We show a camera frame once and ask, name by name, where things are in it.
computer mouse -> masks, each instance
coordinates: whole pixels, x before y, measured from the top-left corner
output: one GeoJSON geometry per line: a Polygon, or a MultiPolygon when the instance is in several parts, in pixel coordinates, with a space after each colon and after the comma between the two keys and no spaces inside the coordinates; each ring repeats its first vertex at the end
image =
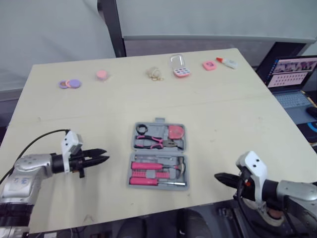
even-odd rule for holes
{"type": "Polygon", "coordinates": [[[312,117],[316,118],[317,119],[317,108],[315,107],[309,107],[309,108],[306,108],[306,112],[311,115],[312,117]]]}

laptop screen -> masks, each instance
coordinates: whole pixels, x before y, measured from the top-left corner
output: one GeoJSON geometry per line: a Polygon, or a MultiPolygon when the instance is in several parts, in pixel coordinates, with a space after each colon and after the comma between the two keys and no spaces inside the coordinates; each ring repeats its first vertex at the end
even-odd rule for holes
{"type": "Polygon", "coordinates": [[[317,56],[276,59],[265,84],[271,91],[300,90],[316,66],[317,56]]]}

orange cap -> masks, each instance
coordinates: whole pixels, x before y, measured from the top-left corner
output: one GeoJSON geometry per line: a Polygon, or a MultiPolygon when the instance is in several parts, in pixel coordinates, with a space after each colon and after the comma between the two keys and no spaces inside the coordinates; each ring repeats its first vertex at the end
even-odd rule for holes
{"type": "Polygon", "coordinates": [[[223,61],[223,58],[216,58],[216,60],[218,60],[220,63],[222,63],[222,61],[223,61]]]}

laptop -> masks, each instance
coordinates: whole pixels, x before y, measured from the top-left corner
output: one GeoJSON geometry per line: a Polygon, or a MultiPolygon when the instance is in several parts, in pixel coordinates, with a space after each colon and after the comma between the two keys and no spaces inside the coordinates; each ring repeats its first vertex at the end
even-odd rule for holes
{"type": "Polygon", "coordinates": [[[316,121],[306,112],[311,107],[302,88],[317,66],[317,56],[277,58],[263,80],[295,124],[316,121]]]}

purple lid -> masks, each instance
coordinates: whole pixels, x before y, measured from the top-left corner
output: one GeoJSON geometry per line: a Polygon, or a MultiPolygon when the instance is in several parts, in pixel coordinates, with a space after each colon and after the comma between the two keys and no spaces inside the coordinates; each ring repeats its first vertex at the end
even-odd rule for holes
{"type": "Polygon", "coordinates": [[[62,88],[62,89],[68,88],[67,85],[66,85],[66,81],[65,81],[65,80],[59,82],[59,83],[58,83],[58,86],[59,86],[60,88],[62,88]]]}
{"type": "Polygon", "coordinates": [[[68,84],[72,87],[72,88],[79,88],[81,86],[81,82],[78,79],[71,79],[68,84]]]}

